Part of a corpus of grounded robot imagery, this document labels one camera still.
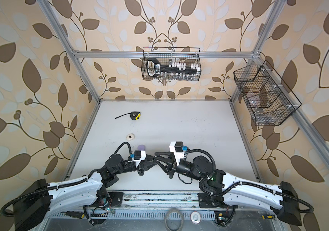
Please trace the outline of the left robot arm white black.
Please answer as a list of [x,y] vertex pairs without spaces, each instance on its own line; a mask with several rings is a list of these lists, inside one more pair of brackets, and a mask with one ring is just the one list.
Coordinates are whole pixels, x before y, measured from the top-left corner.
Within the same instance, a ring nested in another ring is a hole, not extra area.
[[83,212],[76,218],[87,218],[95,221],[88,214],[88,208],[110,211],[120,205],[123,193],[107,192],[107,188],[118,182],[118,175],[137,172],[142,176],[160,162],[156,156],[148,156],[144,151],[128,150],[127,160],[114,152],[104,166],[92,170],[87,176],[64,182],[47,183],[45,179],[34,182],[20,196],[5,204],[0,214],[13,218],[15,230],[29,231],[38,226],[44,219],[63,212],[73,214],[75,208],[82,207]]

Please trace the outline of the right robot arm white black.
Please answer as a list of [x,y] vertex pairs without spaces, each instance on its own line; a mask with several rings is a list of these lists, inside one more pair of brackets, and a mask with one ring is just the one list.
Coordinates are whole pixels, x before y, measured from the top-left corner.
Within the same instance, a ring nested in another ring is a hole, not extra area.
[[151,159],[170,177],[177,173],[197,180],[200,208],[255,208],[295,226],[302,225],[302,214],[314,211],[290,183],[262,184],[236,177],[217,169],[214,158],[201,149],[155,153]]

